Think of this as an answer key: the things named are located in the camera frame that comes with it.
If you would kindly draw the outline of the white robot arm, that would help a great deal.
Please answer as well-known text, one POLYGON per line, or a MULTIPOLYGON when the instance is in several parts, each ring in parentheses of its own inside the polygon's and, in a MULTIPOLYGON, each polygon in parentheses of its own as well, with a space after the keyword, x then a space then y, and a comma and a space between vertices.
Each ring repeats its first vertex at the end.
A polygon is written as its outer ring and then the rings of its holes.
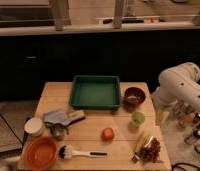
POLYGON ((195 112, 200 112, 199 80, 200 68, 192 62, 165 69, 159 74, 159 86, 151 94, 158 126, 180 101, 190 105, 195 112))

